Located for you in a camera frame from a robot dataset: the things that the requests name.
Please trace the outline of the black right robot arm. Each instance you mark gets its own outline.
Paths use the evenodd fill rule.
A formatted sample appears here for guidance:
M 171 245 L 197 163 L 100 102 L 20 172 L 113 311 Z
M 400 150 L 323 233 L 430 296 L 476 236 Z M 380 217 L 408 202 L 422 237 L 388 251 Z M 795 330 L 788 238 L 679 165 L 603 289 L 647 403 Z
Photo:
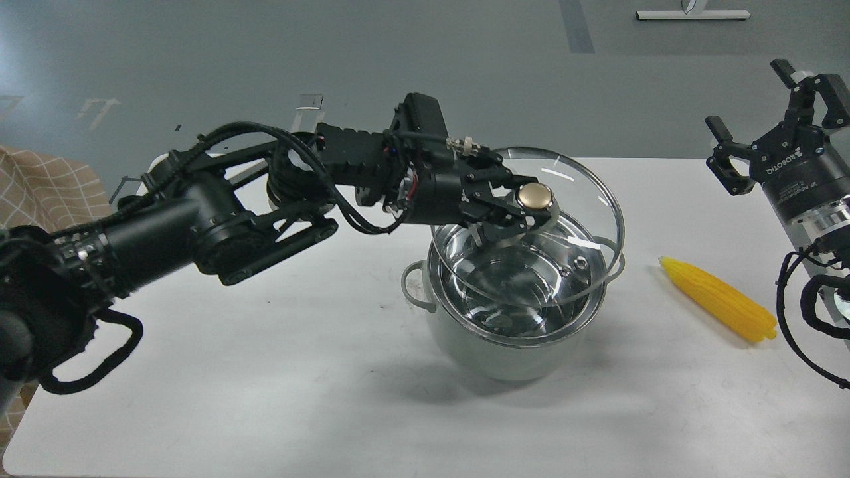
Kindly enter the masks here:
M 804 363 L 839 388 L 848 380 L 825 370 L 794 339 L 784 294 L 801 264 L 809 280 L 800 293 L 804 323 L 831 338 L 848 340 L 848 162 L 831 133 L 848 127 L 848 87 L 838 74 L 799 72 L 788 60 L 771 62 L 790 92 L 778 124 L 750 144 L 736 142 L 720 117 L 705 118 L 716 145 L 705 163 L 732 196 L 760 185 L 792 241 L 776 281 L 780 330 Z

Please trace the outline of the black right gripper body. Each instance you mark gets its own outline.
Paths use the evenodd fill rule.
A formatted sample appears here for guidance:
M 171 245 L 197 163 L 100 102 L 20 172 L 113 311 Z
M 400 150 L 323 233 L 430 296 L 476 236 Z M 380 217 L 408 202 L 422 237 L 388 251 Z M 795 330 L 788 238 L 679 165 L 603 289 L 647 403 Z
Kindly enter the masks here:
M 777 126 L 757 139 L 750 175 L 796 247 L 848 247 L 848 163 L 825 130 Z

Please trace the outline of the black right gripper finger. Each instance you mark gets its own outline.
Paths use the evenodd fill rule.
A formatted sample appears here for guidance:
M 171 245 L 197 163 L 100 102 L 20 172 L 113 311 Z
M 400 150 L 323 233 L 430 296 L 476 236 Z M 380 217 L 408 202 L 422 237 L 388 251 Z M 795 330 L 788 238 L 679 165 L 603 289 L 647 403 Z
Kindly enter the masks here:
M 788 60 L 775 58 L 770 63 L 777 77 L 790 90 L 790 97 L 780 127 L 794 132 L 798 126 L 811 126 L 814 119 L 815 98 L 820 96 L 826 113 L 821 127 L 838 130 L 848 127 L 849 91 L 838 74 L 806 75 L 795 70 Z
M 735 142 L 722 118 L 717 116 L 706 117 L 705 125 L 717 142 L 713 147 L 713 153 L 705 161 L 710 172 L 732 196 L 750 193 L 755 187 L 756 181 L 749 175 L 742 175 L 738 172 L 732 164 L 732 158 L 735 157 L 749 163 L 755 157 L 755 151 L 750 146 Z

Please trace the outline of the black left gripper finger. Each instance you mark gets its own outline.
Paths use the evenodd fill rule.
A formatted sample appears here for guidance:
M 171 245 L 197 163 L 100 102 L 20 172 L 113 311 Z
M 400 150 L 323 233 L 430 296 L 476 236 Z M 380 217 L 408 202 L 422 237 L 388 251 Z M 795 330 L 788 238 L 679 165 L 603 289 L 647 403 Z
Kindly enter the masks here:
M 462 227 L 477 245 L 516 242 L 551 229 L 555 224 L 555 200 L 543 205 L 518 199 L 472 202 L 474 214 L 465 211 Z
M 537 183 L 534 176 L 520 175 L 506 166 L 497 152 L 486 149 L 479 155 L 458 154 L 461 200 L 513 199 L 519 188 Z

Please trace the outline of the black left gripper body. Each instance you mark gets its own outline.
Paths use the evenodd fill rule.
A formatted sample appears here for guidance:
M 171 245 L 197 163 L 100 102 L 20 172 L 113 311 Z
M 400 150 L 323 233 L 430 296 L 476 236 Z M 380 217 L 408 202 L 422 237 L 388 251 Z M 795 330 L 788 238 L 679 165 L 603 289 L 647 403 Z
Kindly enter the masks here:
M 416 184 L 408 199 L 407 224 L 463 224 L 469 221 L 465 207 L 475 194 L 485 196 L 489 185 L 479 176 L 467 157 L 423 151 L 414 161 Z

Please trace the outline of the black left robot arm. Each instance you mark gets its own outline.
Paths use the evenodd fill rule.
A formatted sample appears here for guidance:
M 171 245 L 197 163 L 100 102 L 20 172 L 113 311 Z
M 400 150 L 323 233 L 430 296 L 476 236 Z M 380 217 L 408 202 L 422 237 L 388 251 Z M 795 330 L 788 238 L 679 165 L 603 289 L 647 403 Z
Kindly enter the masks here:
M 142 181 L 145 194 L 101 220 L 2 231 L 2 408 L 27 383 L 79 393 L 124 362 L 143 325 L 114 311 L 116 299 L 186 264 L 240 283 L 331 237 L 334 208 L 365 235 L 461 226 L 486 243 L 556 214 L 548 187 L 494 149 L 450 138 L 437 99 L 419 93 L 382 132 L 231 122 L 171 151 Z

